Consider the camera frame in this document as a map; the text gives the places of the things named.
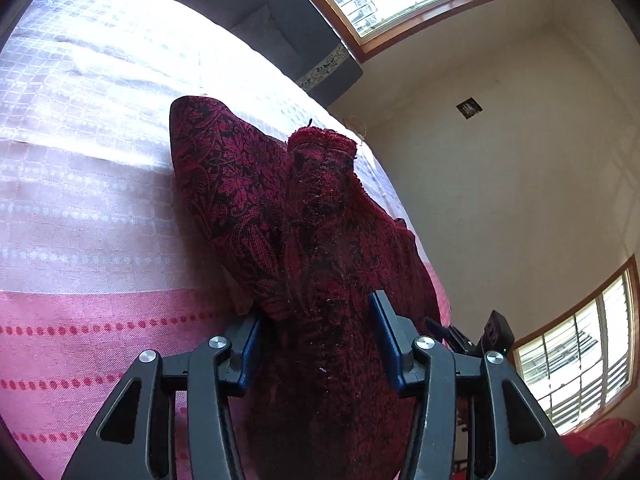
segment window frame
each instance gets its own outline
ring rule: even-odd
[[[625,273],[628,276],[628,296],[629,300],[631,301],[630,312],[632,315],[630,324],[630,329],[632,330],[632,334],[630,335],[630,343],[632,344],[630,357],[632,361],[629,384],[622,390],[620,390],[620,392],[616,394],[616,396],[613,397],[609,402],[603,402],[600,408],[595,413],[593,413],[590,418],[584,420],[578,426],[572,428],[571,431],[581,430],[583,428],[591,426],[601,418],[604,418],[604,416],[614,410],[620,404],[620,402],[625,400],[638,387],[638,379],[640,376],[640,278],[638,277],[638,264],[636,263],[636,256],[632,254],[631,257],[619,269],[617,269],[616,272],[614,272],[609,278],[607,278],[607,280],[602,285],[600,285],[590,295],[584,298],[584,300],[582,300],[580,303],[576,304],[573,308],[556,317],[553,321],[547,323],[545,326],[536,330],[535,332],[532,332],[526,337],[518,339],[514,343],[513,349],[508,355],[508,359],[513,365],[516,366],[518,373],[520,373],[520,364],[516,356],[516,350],[518,348],[526,345],[536,338],[539,338],[544,333],[558,327],[560,324],[570,319],[592,301],[596,301],[596,298],[598,298],[605,290],[607,290],[607,288],[612,283],[614,283],[620,276]]]
[[[437,0],[396,18],[381,27],[379,32],[361,38],[334,0],[311,0],[360,63],[449,16],[492,1],[494,0]]]

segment bedsheet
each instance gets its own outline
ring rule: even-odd
[[[412,229],[367,145],[194,10],[34,0],[0,54],[0,415],[44,480],[61,477],[141,351],[190,351],[250,305],[203,249],[175,187],[169,106],[185,94],[216,97],[281,140],[310,120],[357,140],[364,189]],[[185,402],[181,479],[190,477]],[[241,402],[232,414],[242,452]]]

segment red cloth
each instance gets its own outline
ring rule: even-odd
[[[390,480],[414,402],[386,382],[368,294],[385,289],[419,332],[425,316],[440,319],[413,234],[366,195],[356,145],[336,132],[302,128],[284,152],[219,101],[195,97],[172,105],[170,126],[198,225],[275,322],[250,391],[260,478]]]
[[[604,446],[609,454],[606,471],[624,451],[636,426],[624,418],[605,418],[578,432],[592,446]]]
[[[564,448],[576,457],[590,452],[597,446],[597,444],[589,442],[580,433],[567,433],[560,435],[560,441]]]

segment silver screw head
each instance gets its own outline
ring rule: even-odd
[[[415,345],[422,350],[429,350],[436,346],[436,342],[425,335],[421,335],[420,337],[415,338]]]
[[[217,335],[209,339],[209,346],[211,348],[224,348],[228,343],[228,339],[223,335]]]
[[[495,352],[491,350],[486,353],[486,360],[489,361],[492,365],[499,365],[502,361],[504,361],[504,357],[499,352]]]
[[[150,363],[151,361],[155,361],[158,354],[156,354],[153,350],[145,350],[140,354],[138,359],[140,359],[143,363]]]

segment dark gray pillow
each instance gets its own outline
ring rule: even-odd
[[[302,58],[278,29],[267,5],[242,20],[231,32],[260,52],[289,78],[297,80],[304,75]]]

